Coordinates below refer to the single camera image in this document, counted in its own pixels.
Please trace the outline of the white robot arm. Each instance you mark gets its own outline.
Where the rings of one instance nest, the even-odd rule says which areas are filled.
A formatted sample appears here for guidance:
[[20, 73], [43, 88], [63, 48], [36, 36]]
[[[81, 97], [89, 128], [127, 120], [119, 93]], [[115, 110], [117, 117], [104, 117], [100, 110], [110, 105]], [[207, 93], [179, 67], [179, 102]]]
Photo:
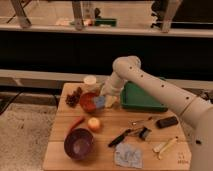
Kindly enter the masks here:
[[137, 56], [118, 57], [102, 95], [118, 95], [131, 81], [195, 129], [190, 171], [213, 171], [213, 104], [141, 69]]

